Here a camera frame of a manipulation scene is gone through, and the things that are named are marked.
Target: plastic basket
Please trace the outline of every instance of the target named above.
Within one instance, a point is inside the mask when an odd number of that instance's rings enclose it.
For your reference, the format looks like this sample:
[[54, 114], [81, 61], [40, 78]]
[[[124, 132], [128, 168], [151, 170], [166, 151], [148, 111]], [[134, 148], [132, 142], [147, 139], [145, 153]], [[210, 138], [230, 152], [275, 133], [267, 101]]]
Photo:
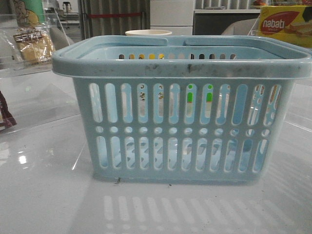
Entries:
[[309, 50], [248, 36], [100, 36], [53, 56], [95, 172], [170, 182], [259, 178], [311, 64]]

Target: yellow package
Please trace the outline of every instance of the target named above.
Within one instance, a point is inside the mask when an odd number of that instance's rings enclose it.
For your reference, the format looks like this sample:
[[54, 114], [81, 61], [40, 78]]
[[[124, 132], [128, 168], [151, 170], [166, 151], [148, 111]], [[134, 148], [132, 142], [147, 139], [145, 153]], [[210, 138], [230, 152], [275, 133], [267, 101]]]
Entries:
[[312, 6], [263, 6], [257, 35], [312, 48]]

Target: glossy table surface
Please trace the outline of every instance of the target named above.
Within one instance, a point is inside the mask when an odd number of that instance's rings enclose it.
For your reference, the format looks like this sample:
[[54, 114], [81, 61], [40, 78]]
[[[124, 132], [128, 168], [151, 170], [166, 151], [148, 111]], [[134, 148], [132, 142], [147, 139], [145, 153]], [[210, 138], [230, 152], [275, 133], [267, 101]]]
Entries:
[[309, 234], [311, 83], [295, 86], [267, 173], [225, 186], [99, 180], [71, 79], [0, 78], [18, 122], [0, 133], [0, 233]]

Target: red stripe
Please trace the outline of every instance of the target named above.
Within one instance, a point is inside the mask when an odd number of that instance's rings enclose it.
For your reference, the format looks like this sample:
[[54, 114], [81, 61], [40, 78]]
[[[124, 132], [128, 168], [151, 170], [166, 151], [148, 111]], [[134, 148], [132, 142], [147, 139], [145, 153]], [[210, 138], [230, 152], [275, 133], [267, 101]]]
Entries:
[[90, 18], [120, 18], [120, 17], [133, 17], [142, 16], [142, 12], [138, 13], [124, 13], [124, 14], [104, 14], [104, 15], [88, 15]]

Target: light blue basket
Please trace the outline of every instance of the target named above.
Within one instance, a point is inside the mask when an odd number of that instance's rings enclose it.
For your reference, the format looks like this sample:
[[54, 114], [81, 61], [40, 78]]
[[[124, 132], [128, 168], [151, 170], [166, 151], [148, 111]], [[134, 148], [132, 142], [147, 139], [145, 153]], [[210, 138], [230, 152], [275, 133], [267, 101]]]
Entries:
[[94, 170], [107, 178], [251, 181], [268, 164], [309, 50], [248, 36], [100, 36], [59, 50]]

